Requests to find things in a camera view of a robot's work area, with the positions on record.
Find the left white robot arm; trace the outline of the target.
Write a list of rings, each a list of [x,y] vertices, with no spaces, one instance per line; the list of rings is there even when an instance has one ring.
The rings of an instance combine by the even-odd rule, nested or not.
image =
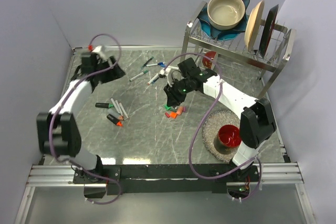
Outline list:
[[[74,71],[68,89],[59,102],[48,112],[37,115],[39,150],[53,156],[58,162],[70,162],[86,170],[85,176],[93,183],[104,177],[100,156],[82,146],[76,116],[99,84],[125,76],[115,57],[104,59],[89,52],[81,57],[81,64]]]

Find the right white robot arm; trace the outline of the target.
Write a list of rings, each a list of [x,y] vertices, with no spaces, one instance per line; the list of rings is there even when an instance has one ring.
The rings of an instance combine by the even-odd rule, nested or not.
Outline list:
[[[233,180],[242,181],[248,175],[247,167],[258,155],[264,141],[276,131],[270,102],[239,91],[212,69],[202,70],[192,58],[184,60],[177,67],[163,68],[159,76],[167,79],[164,87],[167,106],[179,106],[189,92],[199,91],[223,104],[240,119],[242,142],[232,158],[234,165],[229,173]]]

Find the black green highlighter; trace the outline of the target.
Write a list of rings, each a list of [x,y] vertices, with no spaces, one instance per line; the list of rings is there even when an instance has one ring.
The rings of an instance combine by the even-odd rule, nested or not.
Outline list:
[[[96,108],[105,108],[105,109],[109,109],[113,107],[113,104],[111,103],[96,103],[95,104]]]

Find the black orange highlighter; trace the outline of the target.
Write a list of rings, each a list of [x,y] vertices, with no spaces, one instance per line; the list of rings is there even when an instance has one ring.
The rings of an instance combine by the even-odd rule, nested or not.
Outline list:
[[[112,122],[114,125],[123,127],[122,122],[121,122],[119,119],[117,119],[116,117],[114,117],[113,115],[108,114],[108,115],[107,115],[107,119],[108,119],[110,122]]]

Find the orange highlighter cap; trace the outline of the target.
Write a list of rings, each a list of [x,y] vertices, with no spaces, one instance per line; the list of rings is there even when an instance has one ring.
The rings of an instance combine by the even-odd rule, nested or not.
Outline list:
[[[177,113],[175,113],[175,112],[171,112],[171,113],[170,113],[170,117],[175,119],[175,118],[177,117]]]

